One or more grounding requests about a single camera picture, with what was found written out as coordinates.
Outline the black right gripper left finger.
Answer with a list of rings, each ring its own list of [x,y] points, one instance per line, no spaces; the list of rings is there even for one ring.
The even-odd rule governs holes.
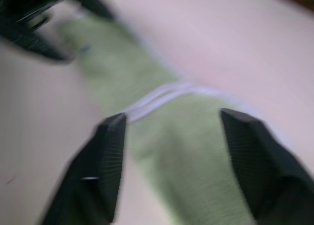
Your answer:
[[[127,117],[106,118],[72,158],[42,225],[110,225],[114,221],[123,169]]]

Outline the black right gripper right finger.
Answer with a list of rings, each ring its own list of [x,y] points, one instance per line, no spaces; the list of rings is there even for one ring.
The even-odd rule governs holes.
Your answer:
[[[221,109],[233,171],[258,225],[312,225],[314,182],[259,119]]]

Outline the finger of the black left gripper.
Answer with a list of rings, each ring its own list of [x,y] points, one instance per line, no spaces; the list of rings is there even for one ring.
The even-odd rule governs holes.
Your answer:
[[[0,31],[1,37],[15,46],[44,58],[68,62],[69,58],[34,32]]]
[[[81,6],[92,12],[96,16],[110,21],[115,20],[112,11],[100,0],[77,0]]]

